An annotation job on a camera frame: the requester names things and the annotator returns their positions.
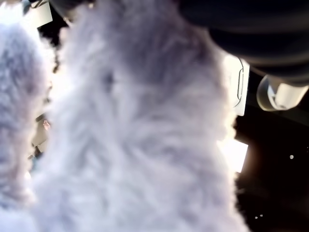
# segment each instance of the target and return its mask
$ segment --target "bright light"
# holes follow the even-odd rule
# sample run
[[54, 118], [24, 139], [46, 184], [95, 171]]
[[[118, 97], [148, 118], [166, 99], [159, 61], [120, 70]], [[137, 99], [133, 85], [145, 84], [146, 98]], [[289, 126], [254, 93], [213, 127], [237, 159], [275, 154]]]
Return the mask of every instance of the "bright light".
[[246, 158], [248, 145], [237, 140], [229, 140], [220, 146], [230, 168], [241, 173]]

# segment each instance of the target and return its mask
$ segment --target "white plastic piece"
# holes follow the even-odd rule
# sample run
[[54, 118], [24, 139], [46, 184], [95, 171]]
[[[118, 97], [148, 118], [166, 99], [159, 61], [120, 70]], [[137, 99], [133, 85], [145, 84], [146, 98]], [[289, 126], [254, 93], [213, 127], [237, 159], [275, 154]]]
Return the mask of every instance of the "white plastic piece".
[[219, 147], [224, 154], [230, 169], [234, 172], [241, 173], [248, 145], [237, 140], [229, 140], [224, 144], [219, 143]]
[[306, 94], [308, 86], [294, 87], [281, 83], [275, 92], [271, 86], [268, 87], [268, 98], [276, 110], [289, 110], [296, 107]]
[[244, 116], [248, 81], [249, 64], [233, 55], [225, 55], [223, 66], [229, 81], [230, 101], [238, 116]]
[[45, 4], [36, 9], [30, 9], [29, 12], [25, 15], [24, 21], [27, 24], [31, 24], [33, 27], [36, 28], [52, 22], [53, 17], [50, 10], [49, 2], [46, 2]]

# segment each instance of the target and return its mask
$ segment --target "white panel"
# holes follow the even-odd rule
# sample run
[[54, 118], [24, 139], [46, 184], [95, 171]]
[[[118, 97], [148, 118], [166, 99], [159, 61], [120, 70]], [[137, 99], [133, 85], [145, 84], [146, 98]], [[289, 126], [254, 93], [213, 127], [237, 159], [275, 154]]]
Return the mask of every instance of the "white panel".
[[46, 2], [44, 5], [36, 9], [30, 9], [30, 11], [25, 15], [25, 20], [27, 23], [32, 24], [36, 28], [52, 22], [53, 17], [50, 11], [49, 3]]
[[225, 74], [230, 85], [230, 100], [238, 116], [245, 113], [250, 66], [230, 54], [224, 59]]
[[231, 139], [224, 144], [219, 143], [219, 146], [226, 157], [229, 167], [234, 172], [241, 173], [248, 145]]

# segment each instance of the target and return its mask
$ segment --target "furry costume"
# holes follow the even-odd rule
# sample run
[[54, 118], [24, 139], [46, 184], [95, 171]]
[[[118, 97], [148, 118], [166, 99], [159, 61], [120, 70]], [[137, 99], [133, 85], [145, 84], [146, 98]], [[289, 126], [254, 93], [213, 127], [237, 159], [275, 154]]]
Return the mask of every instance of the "furry costume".
[[34, 202], [23, 176], [42, 49], [0, 15], [0, 231], [247, 231], [217, 145], [233, 117], [207, 34], [173, 1], [98, 0], [79, 12]]

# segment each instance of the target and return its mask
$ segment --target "dark background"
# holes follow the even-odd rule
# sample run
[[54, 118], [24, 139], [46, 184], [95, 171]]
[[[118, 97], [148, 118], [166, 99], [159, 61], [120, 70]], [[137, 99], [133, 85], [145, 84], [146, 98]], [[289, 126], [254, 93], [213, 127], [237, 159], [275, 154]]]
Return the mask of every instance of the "dark background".
[[[39, 30], [58, 45], [66, 23], [51, 10], [53, 22]], [[237, 180], [239, 208], [254, 232], [307, 232], [309, 96], [295, 109], [264, 112], [255, 97], [261, 79], [250, 72], [245, 116], [237, 118], [237, 139], [249, 145]]]

